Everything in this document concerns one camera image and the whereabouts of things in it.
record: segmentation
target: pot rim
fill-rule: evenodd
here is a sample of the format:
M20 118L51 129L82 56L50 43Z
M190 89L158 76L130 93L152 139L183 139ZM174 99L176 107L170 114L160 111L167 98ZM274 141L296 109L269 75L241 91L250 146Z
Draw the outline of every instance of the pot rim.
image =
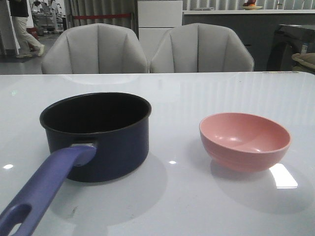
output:
M213 141L212 139L209 139L203 132L201 126L203 124L203 122L205 122L206 119L210 118L210 117L214 117L214 116L218 116L218 115L228 115L228 114L241 114L241 115L247 115L247 116L252 116L252 117L257 117L257 118L262 118L264 120L267 120L267 121L270 121L272 122L273 124L279 126L282 128L282 130L288 135L288 138L289 138L289 141L286 143L285 146L281 147L281 148L278 148L278 149L275 149L275 150L270 150L270 151L261 151L261 152L257 152L257 151L244 151L244 150L238 150L238 149L235 149L235 148L232 148L232 147L227 147L227 146L224 146L224 145L221 145L215 141ZM232 150L234 152L239 152L239 153L247 153L247 154L255 154L255 155L263 155L263 154L269 154L269 153L275 153L275 152L280 152L280 151L283 151L283 150L286 150L289 148L289 146L291 145L291 142L292 142L292 136L290 134L290 132L281 124L269 119L269 118L266 118L266 117L263 117L263 116L259 116L259 115L254 115L254 114L251 114L251 113L243 113L243 112L221 112L221 113L215 113L215 114L212 114L212 115L209 115L209 116L206 116L205 118L203 118L201 120L201 122L199 123L199 133L205 137L205 139L207 141L210 141L211 143L221 147L221 148L224 148L224 149L228 149L228 150Z
M138 120L137 122L133 123L133 124L130 124L128 126L125 126L123 128L119 128L119 129L114 129L114 130L109 130L109 131L100 131L100 132L93 132L93 133L70 133L70 132L64 132L64 131L60 131L60 130L56 130L56 129L53 129L51 128L50 126L48 126L45 122L44 122L44 116L45 114L47 113L48 110L50 110L52 107L55 107L63 102L66 102L66 101L70 101L72 99L76 99L78 97L85 97L85 96L92 96L92 95L97 95L97 94L109 94L109 93L116 93L116 94L124 94L124 95L128 95L128 96L132 96L132 97L136 97L136 98L140 98L144 103L147 104L148 106L148 112L145 116L143 116L140 120ZM84 94L79 94L79 95L75 95L75 96L72 96L72 97L67 97L67 98L64 98L62 100L59 100L57 102L54 102L53 104L49 105L48 107L46 107L40 114L39 116L39 122L41 124L41 126L45 129L45 130L49 130L49 131L54 131L54 132L57 132L57 133L61 133L61 134L68 134L68 135L81 135L81 136L85 136L85 135L95 135L95 134L104 134L104 133L111 133L111 132L117 132L119 130L123 130L123 129L127 129L127 128L130 128L132 126L135 126L137 125L138 123L142 122L143 120L146 120L150 114L152 112L152 106L151 104L146 100L144 99L143 97L140 97L138 95L135 95L135 94L132 94L132 93L127 93L127 92L91 92L91 93L84 93Z

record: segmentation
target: chair backrest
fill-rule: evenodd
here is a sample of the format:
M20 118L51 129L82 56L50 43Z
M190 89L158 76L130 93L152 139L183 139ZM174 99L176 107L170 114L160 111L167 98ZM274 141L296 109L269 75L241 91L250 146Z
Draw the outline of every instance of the chair backrest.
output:
M252 71L254 61L227 27L194 23L168 30L150 63L152 73Z
M43 74L148 73L135 33L128 28L91 24L67 29L42 62Z

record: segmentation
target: shoe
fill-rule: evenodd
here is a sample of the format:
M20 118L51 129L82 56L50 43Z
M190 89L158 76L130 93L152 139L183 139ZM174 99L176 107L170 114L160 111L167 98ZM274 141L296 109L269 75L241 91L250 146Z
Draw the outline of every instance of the shoe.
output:
M39 48L39 52L38 52L38 56L39 57L41 57L43 54L44 54L44 52L45 52L45 45L44 44L42 44L41 46L40 46L40 48Z
M32 54L19 54L16 56L16 58L31 58Z

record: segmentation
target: saucepan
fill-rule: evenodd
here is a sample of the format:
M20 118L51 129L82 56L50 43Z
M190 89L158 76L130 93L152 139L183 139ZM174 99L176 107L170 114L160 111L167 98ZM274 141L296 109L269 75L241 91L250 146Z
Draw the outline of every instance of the saucepan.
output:
M122 177L149 152L150 103L121 92L82 94L40 115L51 155L0 215L0 235L30 236L64 179L102 182Z

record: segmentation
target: table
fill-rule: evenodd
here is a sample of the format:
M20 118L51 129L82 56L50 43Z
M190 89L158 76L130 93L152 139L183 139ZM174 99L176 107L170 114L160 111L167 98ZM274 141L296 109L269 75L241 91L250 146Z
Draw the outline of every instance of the table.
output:
M315 235L312 74L0 75L0 84L1 211L49 155L38 120L45 107L77 94L120 91L146 98L153 109L145 162L109 182L66 180L34 236ZM293 138L278 165L285 175L277 168L237 173L213 162L198 125L220 112L285 126Z

